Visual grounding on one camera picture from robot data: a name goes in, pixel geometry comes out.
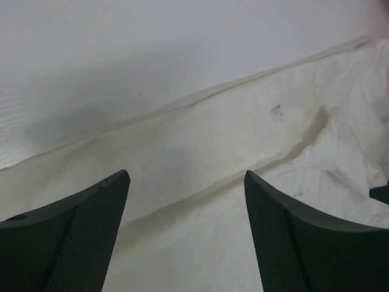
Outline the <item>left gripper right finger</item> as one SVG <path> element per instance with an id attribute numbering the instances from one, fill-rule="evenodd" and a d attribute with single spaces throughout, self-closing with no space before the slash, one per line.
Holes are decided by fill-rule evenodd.
<path id="1" fill-rule="evenodd" d="M 244 192 L 264 291 L 387 291 L 388 230 L 321 212 L 252 171 Z"/>

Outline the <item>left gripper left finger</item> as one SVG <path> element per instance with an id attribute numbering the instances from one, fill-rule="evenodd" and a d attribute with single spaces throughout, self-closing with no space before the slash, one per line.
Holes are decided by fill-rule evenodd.
<path id="1" fill-rule="evenodd" d="M 121 170 L 1 222 L 1 291 L 101 291 L 128 197 Z"/>

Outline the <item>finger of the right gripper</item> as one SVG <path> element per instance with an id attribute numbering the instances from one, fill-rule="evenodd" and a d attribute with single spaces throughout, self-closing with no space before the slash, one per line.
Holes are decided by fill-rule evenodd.
<path id="1" fill-rule="evenodd" d="M 370 189 L 369 195 L 374 200 L 389 204 L 389 182 L 384 186 Z"/>

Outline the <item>white t shirt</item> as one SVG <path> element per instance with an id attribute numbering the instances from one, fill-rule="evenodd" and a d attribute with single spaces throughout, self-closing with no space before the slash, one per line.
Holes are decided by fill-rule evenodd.
<path id="1" fill-rule="evenodd" d="M 261 291 L 252 170 L 331 215 L 388 226 L 388 41 L 289 67 L 1 172 L 1 218 L 125 169 L 105 291 Z"/>

